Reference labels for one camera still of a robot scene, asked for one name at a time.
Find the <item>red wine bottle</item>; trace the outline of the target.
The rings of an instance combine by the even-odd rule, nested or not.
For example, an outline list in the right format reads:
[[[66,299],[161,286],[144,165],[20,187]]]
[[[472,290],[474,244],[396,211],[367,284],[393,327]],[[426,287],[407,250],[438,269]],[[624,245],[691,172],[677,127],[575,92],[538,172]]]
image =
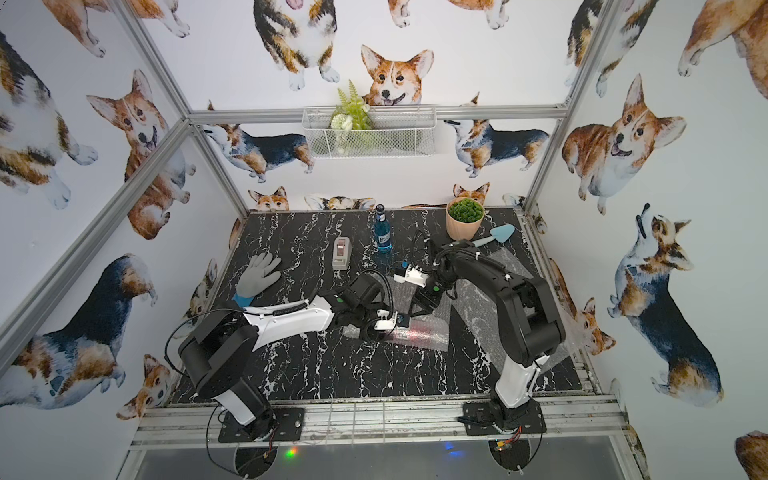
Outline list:
[[[407,315],[400,313],[403,316],[403,324],[396,328],[396,330],[405,330],[407,332],[421,332],[424,335],[443,335],[449,332],[449,324],[434,315]]]

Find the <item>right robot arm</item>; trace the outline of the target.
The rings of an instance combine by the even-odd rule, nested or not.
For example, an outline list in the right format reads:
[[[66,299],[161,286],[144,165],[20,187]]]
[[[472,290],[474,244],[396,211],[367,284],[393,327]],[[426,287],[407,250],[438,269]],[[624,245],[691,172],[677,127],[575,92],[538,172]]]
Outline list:
[[[473,242],[460,240],[437,248],[427,242],[433,255],[425,270],[402,264],[404,280],[417,286],[410,306],[419,307],[411,316],[432,313],[442,295],[460,280],[479,289],[496,307],[497,338],[505,353],[504,365],[491,399],[488,414],[460,422],[478,427],[494,426],[501,431],[517,427],[538,406],[533,387],[542,366],[566,339],[566,331],[548,283],[541,277],[515,274],[497,260],[483,254]]]

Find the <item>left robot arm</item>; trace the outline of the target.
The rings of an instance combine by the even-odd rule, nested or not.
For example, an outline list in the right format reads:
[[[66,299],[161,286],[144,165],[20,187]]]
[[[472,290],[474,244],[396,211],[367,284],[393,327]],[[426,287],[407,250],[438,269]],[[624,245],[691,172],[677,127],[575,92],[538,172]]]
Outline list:
[[[369,270],[304,300],[265,307],[230,302],[213,309],[181,342],[178,355],[196,392],[223,407],[237,434],[262,440],[276,432],[277,414],[244,375],[253,352],[296,335],[346,326],[357,328],[363,340],[384,341],[406,325],[387,278]]]

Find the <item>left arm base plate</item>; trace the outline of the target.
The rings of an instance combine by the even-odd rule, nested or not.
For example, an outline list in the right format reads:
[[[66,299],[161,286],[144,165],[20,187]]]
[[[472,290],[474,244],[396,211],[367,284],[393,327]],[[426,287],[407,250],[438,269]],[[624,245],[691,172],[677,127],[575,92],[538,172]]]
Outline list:
[[[305,413],[304,408],[275,408],[243,426],[227,412],[223,417],[218,442],[298,441],[303,431]]]

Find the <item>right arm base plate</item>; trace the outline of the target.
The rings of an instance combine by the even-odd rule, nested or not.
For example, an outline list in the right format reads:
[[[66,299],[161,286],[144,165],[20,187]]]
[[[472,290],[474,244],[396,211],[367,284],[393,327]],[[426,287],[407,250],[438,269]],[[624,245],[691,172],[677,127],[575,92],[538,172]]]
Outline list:
[[[534,399],[515,408],[506,408],[498,399],[464,403],[457,421],[468,436],[512,435],[518,430],[523,434],[547,432],[541,405]]]

